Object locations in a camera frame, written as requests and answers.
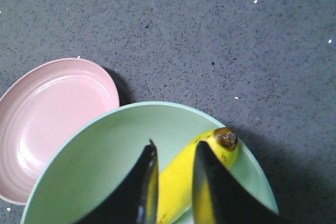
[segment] gray countertop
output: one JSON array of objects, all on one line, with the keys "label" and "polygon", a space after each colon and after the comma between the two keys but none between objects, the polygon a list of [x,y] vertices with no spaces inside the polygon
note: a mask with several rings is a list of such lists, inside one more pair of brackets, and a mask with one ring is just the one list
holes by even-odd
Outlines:
[{"label": "gray countertop", "polygon": [[[336,0],[0,0],[0,11],[0,95],[81,56],[113,71],[122,105],[177,102],[234,128],[284,217],[336,223]],[[0,200],[0,223],[22,212]]]}]

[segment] plate rim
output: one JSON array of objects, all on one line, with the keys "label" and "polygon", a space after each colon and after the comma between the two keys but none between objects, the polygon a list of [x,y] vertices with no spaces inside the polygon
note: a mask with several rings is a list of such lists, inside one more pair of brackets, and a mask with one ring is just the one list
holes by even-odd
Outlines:
[{"label": "plate rim", "polygon": [[[29,70],[28,72],[26,72],[25,74],[23,74],[19,79],[17,79],[12,85],[10,85],[10,87],[4,92],[4,94],[0,97],[0,105],[1,105],[1,102],[3,99],[5,99],[8,94],[10,94],[12,92],[12,90],[20,83],[22,83],[23,81],[25,81],[25,79],[27,77],[29,77],[31,74],[39,71],[40,69],[42,68],[45,68],[46,66],[49,66],[49,65],[52,65],[52,64],[55,64],[55,63],[60,63],[60,62],[64,62],[64,61],[73,61],[73,62],[85,62],[85,63],[88,63],[92,66],[95,66],[97,69],[99,69],[99,71],[101,71],[101,73],[103,73],[106,77],[108,77],[110,80],[111,80],[111,87],[114,89],[115,91],[115,94],[113,96],[113,99],[116,101],[116,104],[117,104],[117,108],[120,107],[120,98],[119,98],[119,93],[118,93],[118,89],[117,89],[117,86],[113,80],[113,78],[108,74],[108,72],[100,65],[98,65],[97,63],[93,62],[93,61],[90,61],[88,59],[83,59],[83,58],[77,58],[77,57],[66,57],[66,58],[59,58],[59,59],[54,59],[54,60],[51,60],[51,61],[48,61],[48,62],[45,62],[41,65],[38,65],[36,66],[35,68]],[[4,196],[3,194],[0,193],[0,199],[8,202],[8,203],[11,203],[11,204],[16,204],[16,205],[19,205],[19,206],[24,206],[27,204],[28,200],[26,202],[20,202],[20,201],[17,201],[17,200],[13,200],[13,199],[10,199],[6,196]]]}]

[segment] green bowl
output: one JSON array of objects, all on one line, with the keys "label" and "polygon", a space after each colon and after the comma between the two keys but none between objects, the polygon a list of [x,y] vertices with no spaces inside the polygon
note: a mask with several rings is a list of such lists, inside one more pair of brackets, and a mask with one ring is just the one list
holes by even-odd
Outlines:
[{"label": "green bowl", "polygon": [[[196,135],[224,126],[196,109],[170,102],[119,107],[70,139],[36,182],[21,223],[72,223],[93,209],[123,180],[152,139],[160,170]],[[243,142],[231,169],[267,207],[278,212],[271,187]],[[187,211],[177,223],[193,223]]]}]

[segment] pink plate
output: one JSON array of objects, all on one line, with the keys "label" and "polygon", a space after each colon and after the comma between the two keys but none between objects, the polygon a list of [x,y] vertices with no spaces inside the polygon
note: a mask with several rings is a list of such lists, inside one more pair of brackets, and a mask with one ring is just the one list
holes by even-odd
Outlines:
[{"label": "pink plate", "polygon": [[113,80],[88,60],[54,60],[21,77],[0,99],[0,198],[24,205],[65,141],[117,107]]}]

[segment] yellow banana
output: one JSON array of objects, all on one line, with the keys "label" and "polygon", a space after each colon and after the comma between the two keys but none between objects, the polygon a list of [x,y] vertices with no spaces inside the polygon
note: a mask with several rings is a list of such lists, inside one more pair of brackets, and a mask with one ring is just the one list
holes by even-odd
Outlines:
[{"label": "yellow banana", "polygon": [[193,163],[199,141],[206,141],[227,168],[234,164],[238,139],[230,128],[210,130],[192,139],[159,175],[157,224],[173,223],[191,206]]}]

